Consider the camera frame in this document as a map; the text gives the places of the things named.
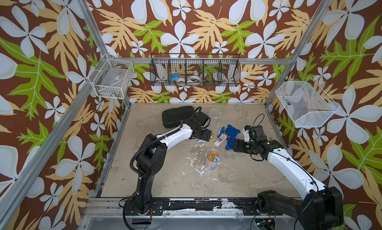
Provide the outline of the white bottle barcode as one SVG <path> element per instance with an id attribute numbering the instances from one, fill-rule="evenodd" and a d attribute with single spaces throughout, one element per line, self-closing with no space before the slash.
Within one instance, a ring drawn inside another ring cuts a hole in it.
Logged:
<path id="1" fill-rule="evenodd" d="M 212 151 L 211 153 L 210 153 L 210 155 L 212 156 L 212 157 L 218 157 L 218 153 L 216 152 L 216 151 Z"/>

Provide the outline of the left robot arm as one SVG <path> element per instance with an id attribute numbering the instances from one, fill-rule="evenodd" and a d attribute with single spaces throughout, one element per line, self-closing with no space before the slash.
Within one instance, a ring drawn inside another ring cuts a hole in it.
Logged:
<path id="1" fill-rule="evenodd" d="M 122 207 L 123 221 L 129 230 L 133 227 L 126 219 L 128 204 L 131 203 L 133 211 L 138 214 L 144 215 L 149 211 L 154 177 L 162 169 L 167 151 L 187 139 L 209 141 L 212 136 L 209 125 L 210 117 L 202 112 L 202 107 L 197 107 L 189 118 L 182 120 L 173 130 L 145 137 L 129 163 L 130 169 L 138 174 L 136 191 L 132 196 L 124 198 Z"/>

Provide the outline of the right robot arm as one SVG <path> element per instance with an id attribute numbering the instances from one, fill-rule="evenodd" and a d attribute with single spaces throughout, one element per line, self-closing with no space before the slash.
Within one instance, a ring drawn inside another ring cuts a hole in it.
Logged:
<path id="1" fill-rule="evenodd" d="M 236 139 L 233 151 L 259 155 L 274 165 L 300 194 L 300 199 L 269 190 L 257 195 L 258 213 L 285 214 L 306 230 L 330 230 L 344 223 L 342 193 L 327 187 L 308 173 L 276 140 L 268 140 L 262 126 L 245 126 L 244 139 Z"/>

